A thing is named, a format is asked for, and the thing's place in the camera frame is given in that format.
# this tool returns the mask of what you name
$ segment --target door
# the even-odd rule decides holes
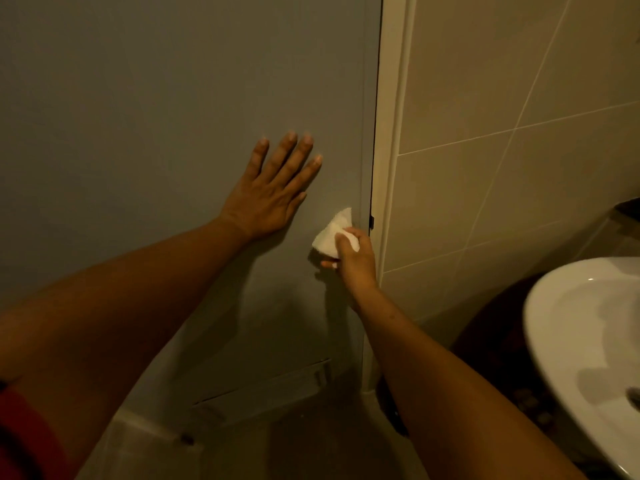
[[[291,227],[225,271],[125,406],[169,424],[326,359],[357,377],[362,329],[310,243],[345,207],[367,225],[380,1],[3,0],[4,304],[203,224],[258,138],[307,130],[324,165]]]

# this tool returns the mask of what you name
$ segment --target sink basin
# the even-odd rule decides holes
[[[524,322],[556,398],[622,476],[640,480],[640,258],[555,269],[529,293]]]

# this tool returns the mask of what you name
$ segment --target paper towel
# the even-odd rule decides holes
[[[360,243],[358,242],[358,238],[354,236],[352,233],[344,230],[345,227],[351,227],[351,208],[341,210],[338,212],[329,222],[329,225],[324,228],[324,230],[316,236],[313,241],[313,248],[332,258],[338,259],[338,249],[335,247],[335,235],[337,233],[345,234],[349,238],[349,242],[351,243],[351,247],[359,251]]]

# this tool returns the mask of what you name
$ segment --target red sleeve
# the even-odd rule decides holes
[[[0,479],[70,480],[65,453],[49,425],[0,382]]]

